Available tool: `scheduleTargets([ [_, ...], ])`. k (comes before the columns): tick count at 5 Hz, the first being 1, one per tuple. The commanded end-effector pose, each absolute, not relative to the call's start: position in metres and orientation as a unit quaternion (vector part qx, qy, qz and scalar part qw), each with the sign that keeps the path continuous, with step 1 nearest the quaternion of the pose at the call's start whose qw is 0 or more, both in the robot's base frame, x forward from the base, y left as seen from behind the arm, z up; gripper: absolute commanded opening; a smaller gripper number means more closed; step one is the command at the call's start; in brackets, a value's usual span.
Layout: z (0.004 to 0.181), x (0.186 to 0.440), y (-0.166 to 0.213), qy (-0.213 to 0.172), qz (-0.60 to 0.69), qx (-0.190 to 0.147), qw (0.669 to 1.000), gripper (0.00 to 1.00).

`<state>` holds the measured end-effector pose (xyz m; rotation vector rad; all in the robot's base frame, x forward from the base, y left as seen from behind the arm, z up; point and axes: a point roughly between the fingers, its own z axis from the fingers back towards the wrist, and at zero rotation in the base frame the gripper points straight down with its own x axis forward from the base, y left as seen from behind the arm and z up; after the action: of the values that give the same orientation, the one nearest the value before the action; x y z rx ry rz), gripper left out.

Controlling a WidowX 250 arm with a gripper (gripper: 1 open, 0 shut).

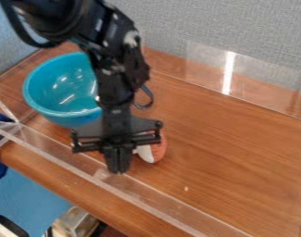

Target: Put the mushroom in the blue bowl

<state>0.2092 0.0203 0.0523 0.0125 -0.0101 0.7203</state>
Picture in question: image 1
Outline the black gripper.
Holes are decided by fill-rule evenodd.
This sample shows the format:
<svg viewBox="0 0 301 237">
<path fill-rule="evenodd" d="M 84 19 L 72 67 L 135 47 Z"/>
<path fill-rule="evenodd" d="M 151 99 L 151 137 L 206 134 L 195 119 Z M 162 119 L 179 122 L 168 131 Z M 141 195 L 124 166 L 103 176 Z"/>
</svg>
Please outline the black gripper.
<svg viewBox="0 0 301 237">
<path fill-rule="evenodd" d="M 159 120 L 135 116 L 131 116 L 128 121 L 113 123 L 99 118 L 71 130 L 72 152 L 99 151 L 104 155 L 108 171 L 124 173 L 129 169 L 135 147 L 160 143 L 162 127 L 163 123 Z"/>
</svg>

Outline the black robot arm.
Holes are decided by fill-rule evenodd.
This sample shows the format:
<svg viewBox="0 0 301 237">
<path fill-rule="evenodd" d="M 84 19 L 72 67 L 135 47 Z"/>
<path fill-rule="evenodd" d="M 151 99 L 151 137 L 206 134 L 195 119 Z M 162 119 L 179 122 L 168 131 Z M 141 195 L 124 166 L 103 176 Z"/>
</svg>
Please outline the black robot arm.
<svg viewBox="0 0 301 237">
<path fill-rule="evenodd" d="M 51 48 L 69 41 L 88 56 L 97 84 L 101 116 L 71 131 L 75 153 L 97 151 L 109 172 L 129 169 L 132 150 L 160 142 L 163 123 L 131 114 L 135 92 L 150 94 L 150 67 L 133 21 L 105 0 L 0 0 L 9 25 L 21 41 Z"/>
</svg>

